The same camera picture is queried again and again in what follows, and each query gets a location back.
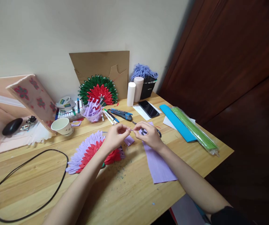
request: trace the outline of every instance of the black cable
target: black cable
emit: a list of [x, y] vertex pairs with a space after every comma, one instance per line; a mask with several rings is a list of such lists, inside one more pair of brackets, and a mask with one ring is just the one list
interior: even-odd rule
[[[7, 176], [0, 182], [0, 184], [2, 184], [4, 181], [6, 181], [6, 180], [7, 180], [13, 173], [15, 173], [15, 172], [16, 172], [18, 169], [20, 169], [22, 166], [26, 165], [27, 163], [29, 163], [30, 161], [32, 161], [33, 159], [35, 159], [35, 158], [38, 157], [39, 155], [41, 155], [41, 154], [43, 154], [43, 153], [45, 153], [45, 152], [48, 152], [48, 151], [57, 151], [57, 152], [59, 152], [59, 153], [65, 155], [65, 157], [67, 158], [66, 168], [68, 167], [68, 161], [69, 161], [69, 158], [68, 158], [68, 156], [67, 156], [65, 153], [63, 153], [63, 152], [61, 152], [61, 151], [59, 151], [59, 150], [56, 150], [56, 149], [47, 149], [47, 150], [42, 151], [41, 153], [37, 154], [36, 156], [32, 157], [30, 160], [26, 161], [25, 163], [23, 163], [22, 165], [18, 166], [17, 168], [15, 168], [13, 171], [11, 171], [11, 172], [10, 172], [10, 173], [9, 173], [9, 174], [8, 174], [8, 175], [7, 175]], [[26, 219], [27, 217], [32, 216], [33, 214], [35, 214], [35, 213], [37, 213], [38, 211], [40, 211], [41, 209], [43, 209], [46, 205], [48, 205], [48, 204], [52, 201], [52, 199], [55, 197], [57, 191], [59, 190], [60, 186], [62, 185], [63, 179], [65, 178], [65, 175], [66, 175], [66, 168], [65, 168], [65, 172], [63, 173], [62, 180], [60, 181], [60, 184], [59, 184], [58, 188], [56, 189], [56, 191], [55, 191], [55, 193], [53, 194], [53, 196], [48, 200], [48, 202], [46, 202], [43, 206], [41, 206], [40, 208], [38, 208], [38, 209], [35, 210], [34, 212], [32, 212], [32, 213], [30, 213], [30, 214], [28, 214], [28, 215], [26, 215], [26, 216], [24, 216], [24, 217], [21, 217], [21, 218], [19, 218], [19, 219], [15, 219], [15, 220], [4, 220], [4, 219], [1, 219], [1, 218], [0, 218], [0, 222], [3, 222], [3, 223], [14, 223], [14, 222], [18, 222], [18, 221], [20, 221], [20, 220], [24, 220], [24, 219]]]

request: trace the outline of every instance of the hand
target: hand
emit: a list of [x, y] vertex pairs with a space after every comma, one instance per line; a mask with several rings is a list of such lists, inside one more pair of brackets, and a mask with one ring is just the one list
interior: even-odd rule
[[[148, 133], [144, 135], [139, 134], [138, 131], [141, 128], [145, 129]], [[157, 129], [151, 124], [141, 121], [135, 125], [133, 130], [137, 139], [146, 142], [146, 144], [149, 145], [151, 148], [153, 148], [155, 151], [158, 151], [163, 146], [165, 146], [165, 144], [159, 137]]]
[[130, 127], [127, 127], [121, 123], [113, 125], [109, 129], [101, 147], [104, 147], [107, 154], [111, 153], [121, 145], [121, 142], [128, 137], [130, 132]]

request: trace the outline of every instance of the black sleeve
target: black sleeve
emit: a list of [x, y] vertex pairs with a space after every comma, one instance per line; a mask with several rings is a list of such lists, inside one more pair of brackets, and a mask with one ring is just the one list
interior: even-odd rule
[[255, 225], [236, 209], [226, 206], [224, 209], [212, 214], [212, 225]]

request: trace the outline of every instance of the blue paper roll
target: blue paper roll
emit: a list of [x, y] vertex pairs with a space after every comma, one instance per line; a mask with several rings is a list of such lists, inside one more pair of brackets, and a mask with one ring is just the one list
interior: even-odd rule
[[180, 119], [178, 119], [178, 117], [167, 105], [161, 105], [160, 109], [168, 117], [171, 123], [176, 127], [178, 132], [187, 142], [193, 142], [197, 140], [195, 136], [187, 129], [187, 127], [180, 121]]

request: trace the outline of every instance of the red and purple paper fan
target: red and purple paper fan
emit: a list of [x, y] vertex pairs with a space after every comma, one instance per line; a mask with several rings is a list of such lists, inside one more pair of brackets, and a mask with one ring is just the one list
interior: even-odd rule
[[[66, 168], [68, 174], [80, 173], [88, 164], [105, 140], [105, 136], [103, 136], [102, 133], [102, 131], [93, 133], [76, 149], [77, 152], [71, 157], [71, 161], [68, 162], [70, 166]], [[125, 158], [125, 155], [120, 146], [107, 156], [104, 164], [109, 165], [123, 158]]]

